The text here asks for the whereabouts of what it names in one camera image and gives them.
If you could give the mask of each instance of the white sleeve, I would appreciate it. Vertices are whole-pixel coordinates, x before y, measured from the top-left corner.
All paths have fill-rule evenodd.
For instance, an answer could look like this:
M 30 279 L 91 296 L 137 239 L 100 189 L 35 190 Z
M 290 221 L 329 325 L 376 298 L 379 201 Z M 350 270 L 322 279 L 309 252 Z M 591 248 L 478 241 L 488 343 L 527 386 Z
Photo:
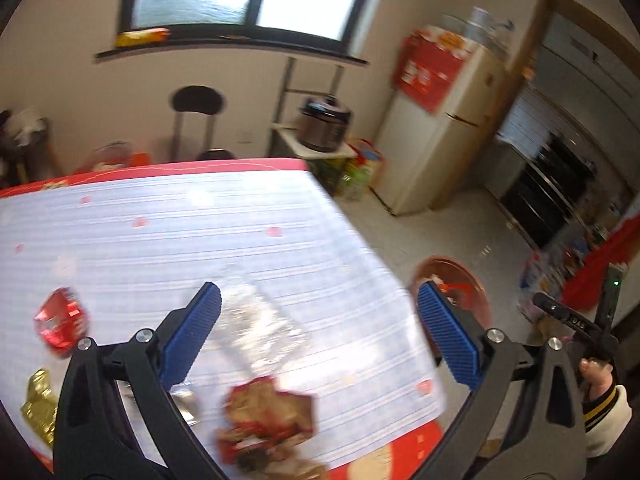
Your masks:
M 631 407 L 624 386 L 616 386 L 618 400 L 607 415 L 587 433 L 587 457 L 604 455 L 616 443 L 631 420 Z

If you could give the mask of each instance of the gold candy wrapper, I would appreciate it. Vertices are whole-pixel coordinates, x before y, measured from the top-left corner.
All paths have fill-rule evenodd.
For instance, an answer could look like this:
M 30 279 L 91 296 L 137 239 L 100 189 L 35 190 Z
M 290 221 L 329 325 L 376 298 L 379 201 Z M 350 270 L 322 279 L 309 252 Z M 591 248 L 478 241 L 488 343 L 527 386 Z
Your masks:
M 40 369 L 29 378 L 27 401 L 20 411 L 31 429 L 53 449 L 58 398 L 51 390 L 49 372 Z

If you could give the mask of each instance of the sleeve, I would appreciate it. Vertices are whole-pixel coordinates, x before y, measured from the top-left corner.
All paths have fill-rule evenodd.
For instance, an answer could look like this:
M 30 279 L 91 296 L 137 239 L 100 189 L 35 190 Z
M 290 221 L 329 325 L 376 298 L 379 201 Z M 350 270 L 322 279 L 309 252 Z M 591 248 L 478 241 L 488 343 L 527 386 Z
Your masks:
M 624 386 L 614 384 L 600 397 L 582 404 L 587 432 L 587 457 L 604 455 L 631 420 Z

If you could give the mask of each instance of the plastic bag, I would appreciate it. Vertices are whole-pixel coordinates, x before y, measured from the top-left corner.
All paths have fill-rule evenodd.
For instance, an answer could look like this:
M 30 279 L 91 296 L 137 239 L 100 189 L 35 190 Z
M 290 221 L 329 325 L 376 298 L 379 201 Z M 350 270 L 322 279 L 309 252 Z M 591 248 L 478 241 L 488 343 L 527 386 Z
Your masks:
M 251 375 L 276 373 L 306 344 L 304 331 L 239 267 L 226 267 L 213 282 L 222 294 L 222 312 L 212 333 Z

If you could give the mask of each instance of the refrigerator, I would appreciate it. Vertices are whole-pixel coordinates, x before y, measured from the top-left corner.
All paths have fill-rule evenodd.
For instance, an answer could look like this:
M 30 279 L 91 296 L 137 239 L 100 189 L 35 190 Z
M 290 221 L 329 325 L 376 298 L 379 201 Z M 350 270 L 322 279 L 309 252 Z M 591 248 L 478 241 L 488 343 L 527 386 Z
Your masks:
M 372 186 L 390 213 L 430 208 L 471 164 L 504 76 L 502 60 L 478 44 L 435 113 L 396 91 L 375 142 L 385 167 Z

